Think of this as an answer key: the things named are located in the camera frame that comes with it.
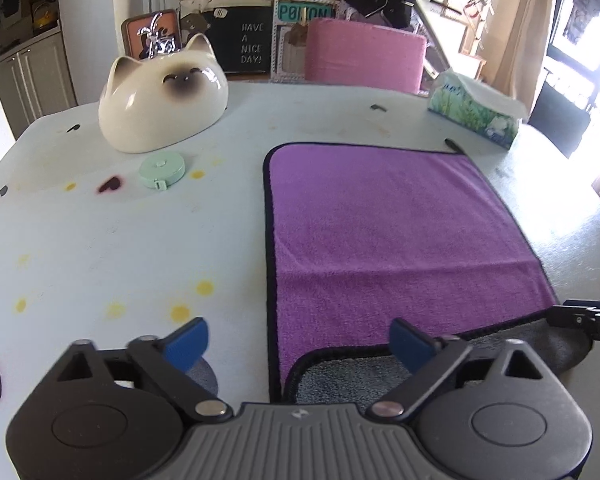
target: orange framed picture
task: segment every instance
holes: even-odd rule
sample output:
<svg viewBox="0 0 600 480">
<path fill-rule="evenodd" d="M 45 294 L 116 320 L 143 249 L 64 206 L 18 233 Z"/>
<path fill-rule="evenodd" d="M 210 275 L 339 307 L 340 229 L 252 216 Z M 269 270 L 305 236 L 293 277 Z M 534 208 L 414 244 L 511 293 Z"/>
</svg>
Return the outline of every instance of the orange framed picture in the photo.
<svg viewBox="0 0 600 480">
<path fill-rule="evenodd" d="M 182 48 L 178 13 L 173 9 L 159 10 L 129 18 L 122 23 L 122 41 L 127 56 L 138 60 L 148 59 L 150 47 L 148 36 L 152 26 L 158 32 L 160 48 L 164 50 L 158 52 L 159 54 L 168 54 Z"/>
</svg>

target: blue gripper pad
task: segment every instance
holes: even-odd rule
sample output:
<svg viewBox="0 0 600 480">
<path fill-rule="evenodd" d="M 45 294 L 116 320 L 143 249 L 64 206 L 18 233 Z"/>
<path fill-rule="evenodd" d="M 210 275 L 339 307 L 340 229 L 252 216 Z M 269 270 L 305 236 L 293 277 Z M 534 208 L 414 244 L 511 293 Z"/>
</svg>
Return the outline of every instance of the blue gripper pad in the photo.
<svg viewBox="0 0 600 480">
<path fill-rule="evenodd" d="M 209 326 L 201 317 L 192 319 L 162 340 L 163 357 L 186 373 L 209 346 Z"/>
<path fill-rule="evenodd" d="M 411 326 L 394 319 L 389 328 L 389 350 L 413 375 L 440 351 L 440 343 Z"/>
</svg>

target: black sign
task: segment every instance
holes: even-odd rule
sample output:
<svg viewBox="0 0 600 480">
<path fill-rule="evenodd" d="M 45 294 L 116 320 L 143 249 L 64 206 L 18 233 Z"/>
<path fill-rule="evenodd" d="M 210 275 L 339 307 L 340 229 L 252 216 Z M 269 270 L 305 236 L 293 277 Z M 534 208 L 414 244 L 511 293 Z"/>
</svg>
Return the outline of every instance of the black sign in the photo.
<svg viewBox="0 0 600 480">
<path fill-rule="evenodd" d="M 204 12 L 206 36 L 227 73 L 268 72 L 272 7 L 226 7 Z"/>
</svg>

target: gray ribbed panel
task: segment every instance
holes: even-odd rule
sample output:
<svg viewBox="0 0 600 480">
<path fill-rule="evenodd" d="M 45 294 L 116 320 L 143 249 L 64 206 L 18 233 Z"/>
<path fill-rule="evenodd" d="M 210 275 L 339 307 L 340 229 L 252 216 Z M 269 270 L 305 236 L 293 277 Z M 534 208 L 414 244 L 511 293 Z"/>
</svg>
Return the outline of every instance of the gray ribbed panel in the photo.
<svg viewBox="0 0 600 480">
<path fill-rule="evenodd" d="M 202 426 L 152 480 L 451 480 L 404 428 L 375 424 L 353 404 L 247 404 Z"/>
</svg>

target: teal sign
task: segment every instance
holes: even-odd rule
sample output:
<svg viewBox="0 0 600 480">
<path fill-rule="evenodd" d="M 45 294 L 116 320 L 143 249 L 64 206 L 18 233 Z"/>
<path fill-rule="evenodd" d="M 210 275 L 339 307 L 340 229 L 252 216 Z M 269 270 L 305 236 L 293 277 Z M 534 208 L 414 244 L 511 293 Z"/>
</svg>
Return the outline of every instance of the teal sign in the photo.
<svg viewBox="0 0 600 480">
<path fill-rule="evenodd" d="M 307 21 L 314 18 L 332 18 L 334 15 L 330 5 L 282 1 L 278 4 L 278 19 L 285 23 L 299 23 L 303 7 L 306 8 Z"/>
</svg>

